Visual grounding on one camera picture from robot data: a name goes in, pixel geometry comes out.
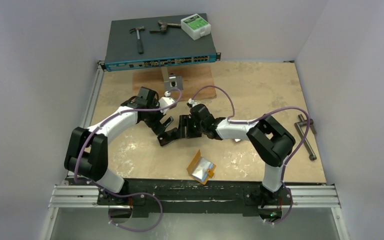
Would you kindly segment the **orange leather card holder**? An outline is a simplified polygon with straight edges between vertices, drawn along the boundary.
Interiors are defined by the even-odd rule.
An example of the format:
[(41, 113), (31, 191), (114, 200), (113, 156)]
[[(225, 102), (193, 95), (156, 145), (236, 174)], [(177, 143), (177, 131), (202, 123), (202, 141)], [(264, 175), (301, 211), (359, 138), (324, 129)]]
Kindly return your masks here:
[(213, 162), (204, 158), (201, 151), (198, 150), (186, 168), (186, 171), (192, 179), (202, 185), (206, 185), (208, 180), (214, 177), (216, 167)]

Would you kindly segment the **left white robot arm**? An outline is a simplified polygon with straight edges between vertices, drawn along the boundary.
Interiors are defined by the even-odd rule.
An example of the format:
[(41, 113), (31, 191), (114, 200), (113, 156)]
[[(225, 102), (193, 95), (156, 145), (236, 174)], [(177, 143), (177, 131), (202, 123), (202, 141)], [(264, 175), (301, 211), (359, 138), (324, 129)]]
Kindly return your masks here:
[(109, 168), (109, 144), (130, 127), (144, 122), (156, 135), (162, 133), (170, 121), (161, 123), (178, 99), (167, 91), (159, 96), (156, 91), (141, 87), (136, 96), (123, 102), (104, 120), (89, 127), (76, 127), (70, 135), (64, 168), (73, 172), (75, 183), (94, 183), (108, 191), (118, 205), (126, 203), (129, 191), (123, 187), (127, 181)]

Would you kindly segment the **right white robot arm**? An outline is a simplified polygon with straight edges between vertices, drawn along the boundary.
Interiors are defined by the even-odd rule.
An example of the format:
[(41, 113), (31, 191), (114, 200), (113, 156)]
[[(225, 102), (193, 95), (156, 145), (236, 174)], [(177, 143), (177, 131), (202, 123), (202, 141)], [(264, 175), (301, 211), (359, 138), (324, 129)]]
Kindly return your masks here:
[(206, 105), (188, 103), (187, 132), (192, 137), (205, 135), (212, 140), (249, 141), (265, 163), (260, 196), (268, 204), (280, 198), (284, 184), (285, 164), (294, 153), (295, 138), (270, 114), (254, 120), (215, 118)]

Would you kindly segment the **wooden board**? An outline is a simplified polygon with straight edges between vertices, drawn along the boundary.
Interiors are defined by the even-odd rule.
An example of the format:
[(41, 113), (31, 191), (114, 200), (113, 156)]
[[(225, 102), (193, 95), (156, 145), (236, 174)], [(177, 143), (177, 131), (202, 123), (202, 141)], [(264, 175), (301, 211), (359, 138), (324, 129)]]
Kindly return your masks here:
[[(167, 73), (181, 77), (183, 85), (182, 102), (191, 98), (205, 100), (217, 97), (214, 88), (202, 89), (202, 87), (214, 85), (209, 65), (172, 66), (167, 68)], [(165, 71), (160, 67), (136, 70), (132, 77), (133, 94), (136, 95), (141, 87), (145, 87), (156, 91), (159, 96), (163, 96), (166, 91), (164, 74)]]

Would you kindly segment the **claw hammer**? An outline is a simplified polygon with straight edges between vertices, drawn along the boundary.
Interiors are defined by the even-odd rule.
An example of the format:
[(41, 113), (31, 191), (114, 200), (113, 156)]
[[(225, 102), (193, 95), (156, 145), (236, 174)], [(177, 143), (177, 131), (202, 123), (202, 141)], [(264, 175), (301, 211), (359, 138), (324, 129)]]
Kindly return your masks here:
[(145, 30), (145, 27), (144, 26), (139, 26), (139, 27), (134, 27), (134, 28), (131, 28), (129, 30), (129, 33), (132, 34), (132, 33), (136, 33), (136, 44), (137, 44), (137, 52), (142, 55), (144, 53), (144, 47), (143, 47), (143, 42), (142, 42), (142, 39), (141, 39), (141, 34), (140, 32), (141, 31), (144, 31)]

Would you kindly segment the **rusty pliers tool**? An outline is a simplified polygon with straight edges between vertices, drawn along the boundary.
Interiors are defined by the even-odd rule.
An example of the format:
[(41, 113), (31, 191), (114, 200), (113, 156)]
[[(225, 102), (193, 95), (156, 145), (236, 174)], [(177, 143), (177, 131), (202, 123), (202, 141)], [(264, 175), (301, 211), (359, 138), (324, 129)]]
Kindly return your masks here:
[(174, 29), (181, 29), (182, 26), (180, 23), (170, 23), (170, 22), (165, 22), (162, 20), (159, 20), (158, 22), (159, 29), (158, 30), (150, 30), (150, 34), (165, 34), (169, 28), (174, 28)]

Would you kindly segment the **white green electrical box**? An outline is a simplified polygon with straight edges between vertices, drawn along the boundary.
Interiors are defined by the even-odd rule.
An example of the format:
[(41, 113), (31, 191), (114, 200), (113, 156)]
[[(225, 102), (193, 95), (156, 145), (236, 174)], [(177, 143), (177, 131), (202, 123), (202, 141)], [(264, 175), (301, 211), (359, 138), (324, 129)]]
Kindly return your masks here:
[(211, 33), (211, 24), (195, 13), (180, 20), (181, 29), (194, 41)]

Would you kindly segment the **metal post bracket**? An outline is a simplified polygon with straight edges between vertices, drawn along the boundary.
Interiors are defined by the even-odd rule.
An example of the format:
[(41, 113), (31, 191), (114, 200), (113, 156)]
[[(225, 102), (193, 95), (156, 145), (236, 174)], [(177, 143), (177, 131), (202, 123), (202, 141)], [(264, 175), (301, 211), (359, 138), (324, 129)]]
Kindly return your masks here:
[(183, 90), (183, 79), (180, 75), (170, 73), (169, 69), (166, 66), (161, 67), (161, 73), (163, 77), (163, 85), (165, 91), (170, 91), (174, 88)]

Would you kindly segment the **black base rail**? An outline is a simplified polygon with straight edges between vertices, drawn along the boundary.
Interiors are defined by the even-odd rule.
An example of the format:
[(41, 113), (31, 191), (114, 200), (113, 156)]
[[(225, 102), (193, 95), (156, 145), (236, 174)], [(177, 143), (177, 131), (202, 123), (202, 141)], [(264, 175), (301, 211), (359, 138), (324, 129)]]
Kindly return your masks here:
[(281, 187), (272, 193), (259, 181), (128, 178), (117, 196), (100, 189), (99, 206), (125, 206), (132, 217), (146, 218), (150, 213), (165, 214), (241, 214), (278, 220), (283, 208), (290, 207), (291, 193)]

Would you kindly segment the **blue network switch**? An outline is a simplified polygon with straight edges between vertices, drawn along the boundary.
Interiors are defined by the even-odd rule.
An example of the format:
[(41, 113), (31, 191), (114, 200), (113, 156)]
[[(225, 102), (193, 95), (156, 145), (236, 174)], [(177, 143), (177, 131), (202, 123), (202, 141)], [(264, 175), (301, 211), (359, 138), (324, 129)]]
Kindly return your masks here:
[[(220, 61), (211, 34), (191, 39), (181, 28), (169, 28), (165, 34), (149, 33), (158, 30), (158, 21), (180, 24), (184, 15), (113, 20), (107, 50), (101, 68), (108, 72), (158, 67), (184, 66)], [(137, 50), (137, 35), (129, 30), (144, 26), (140, 32), (144, 53)]]

